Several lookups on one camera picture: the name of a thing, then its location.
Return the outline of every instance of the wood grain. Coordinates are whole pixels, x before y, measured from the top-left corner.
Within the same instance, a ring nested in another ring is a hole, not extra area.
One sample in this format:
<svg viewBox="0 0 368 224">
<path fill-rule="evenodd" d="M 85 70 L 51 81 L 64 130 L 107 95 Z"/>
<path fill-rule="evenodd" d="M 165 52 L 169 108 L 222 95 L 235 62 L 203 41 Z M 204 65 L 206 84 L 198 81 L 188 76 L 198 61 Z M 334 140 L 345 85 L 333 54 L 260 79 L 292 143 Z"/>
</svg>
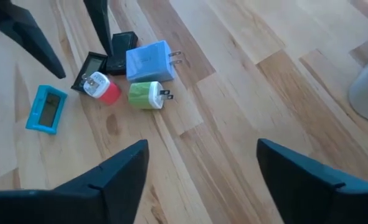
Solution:
<svg viewBox="0 0 368 224">
<path fill-rule="evenodd" d="M 105 106 L 70 89 L 104 54 L 82 1 L 15 0 L 65 69 L 56 79 L 0 33 L 0 190 L 52 189 L 139 139 L 148 178 L 135 223 L 282 223 L 255 156 L 258 138 L 368 180 L 368 121 L 347 92 L 368 61 L 368 1 L 109 0 L 112 33 L 182 50 L 160 111 Z M 68 93 L 58 134 L 25 128 L 39 85 Z"/>
</svg>

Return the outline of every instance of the digital thermometer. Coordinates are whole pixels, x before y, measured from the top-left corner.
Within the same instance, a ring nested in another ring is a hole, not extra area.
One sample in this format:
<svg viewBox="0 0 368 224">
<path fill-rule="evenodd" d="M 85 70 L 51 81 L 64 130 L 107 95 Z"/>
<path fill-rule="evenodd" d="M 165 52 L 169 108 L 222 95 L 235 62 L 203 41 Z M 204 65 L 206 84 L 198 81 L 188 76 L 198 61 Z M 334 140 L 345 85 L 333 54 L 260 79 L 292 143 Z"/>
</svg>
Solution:
<svg viewBox="0 0 368 224">
<path fill-rule="evenodd" d="M 26 123 L 26 129 L 56 134 L 66 97 L 66 93 L 52 86 L 39 86 Z"/>
</svg>

